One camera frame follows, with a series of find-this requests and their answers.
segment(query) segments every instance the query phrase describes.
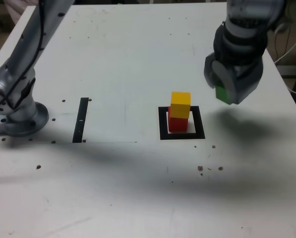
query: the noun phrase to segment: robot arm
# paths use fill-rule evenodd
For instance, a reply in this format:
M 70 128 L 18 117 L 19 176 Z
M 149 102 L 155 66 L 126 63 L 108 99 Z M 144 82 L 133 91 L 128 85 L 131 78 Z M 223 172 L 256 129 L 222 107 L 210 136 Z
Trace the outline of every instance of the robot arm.
M 285 11 L 286 0 L 227 0 L 226 21 L 217 29 L 204 75 L 216 97 L 239 104 L 256 89 L 263 72 L 267 31 Z
M 0 67 L 0 135 L 25 136 L 45 126 L 48 110 L 34 102 L 34 65 L 74 0 L 39 0 L 10 58 Z

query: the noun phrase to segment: green block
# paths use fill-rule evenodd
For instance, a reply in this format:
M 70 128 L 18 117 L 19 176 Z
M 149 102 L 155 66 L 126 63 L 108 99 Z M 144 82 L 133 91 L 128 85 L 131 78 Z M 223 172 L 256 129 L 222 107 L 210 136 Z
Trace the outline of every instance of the green block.
M 216 98 L 223 101 L 224 103 L 227 103 L 228 105 L 232 104 L 228 100 L 227 92 L 222 84 L 216 85 Z

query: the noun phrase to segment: black tape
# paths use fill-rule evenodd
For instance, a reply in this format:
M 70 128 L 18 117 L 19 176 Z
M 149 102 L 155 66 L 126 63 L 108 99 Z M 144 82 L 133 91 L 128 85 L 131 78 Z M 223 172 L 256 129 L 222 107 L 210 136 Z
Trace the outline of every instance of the black tape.
M 81 98 L 73 135 L 73 143 L 82 143 L 84 125 L 86 121 L 88 98 Z
M 201 113 L 198 106 L 190 107 L 190 111 L 193 113 L 195 133 L 168 133 L 168 109 L 168 107 L 159 107 L 160 140 L 205 139 Z

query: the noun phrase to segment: white table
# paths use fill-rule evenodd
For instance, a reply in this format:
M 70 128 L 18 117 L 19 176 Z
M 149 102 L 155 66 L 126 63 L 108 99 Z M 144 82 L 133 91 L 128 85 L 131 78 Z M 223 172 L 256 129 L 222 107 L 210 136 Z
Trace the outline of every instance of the white table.
M 267 52 L 247 99 L 215 98 L 203 69 L 225 17 L 225 3 L 73 6 L 36 65 L 48 124 L 0 137 L 0 238 L 296 238 L 296 105 Z M 160 141 L 172 91 L 191 92 L 206 139 Z

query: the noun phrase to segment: floor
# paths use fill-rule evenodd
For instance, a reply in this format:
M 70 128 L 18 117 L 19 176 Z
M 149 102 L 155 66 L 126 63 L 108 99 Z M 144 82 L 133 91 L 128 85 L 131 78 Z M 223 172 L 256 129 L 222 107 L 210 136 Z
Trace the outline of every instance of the floor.
M 148 3 L 149 0 L 141 0 L 141 3 Z M 200 0 L 154 0 L 154 3 L 171 3 L 171 2 L 200 2 Z M 293 4 L 290 7 L 290 15 L 293 16 L 293 22 L 296 22 L 296 0 L 293 0 Z M 4 7 L 3 4 L 0 4 L 0 19 L 6 23 L 6 25 L 9 25 L 9 28 L 12 29 L 12 23 L 10 21 L 10 17 Z M 6 39 L 9 36 L 8 30 L 3 29 L 0 33 L 0 48 L 5 43 Z M 268 33 L 269 37 L 269 43 L 268 43 L 268 52 L 270 53 L 271 57 L 276 60 L 276 50 L 275 50 L 275 35 L 273 32 Z M 278 57 L 282 56 L 285 48 L 286 43 L 288 41 L 288 49 L 292 47 L 296 42 L 296 24 L 292 24 L 290 37 L 288 39 L 288 31 L 285 33 L 280 33 L 277 37 L 276 45 L 278 49 Z M 283 58 L 279 65 L 296 65 L 296 47 L 290 52 L 288 56 Z M 289 87 L 293 87 L 294 85 L 294 79 L 286 79 L 285 82 Z

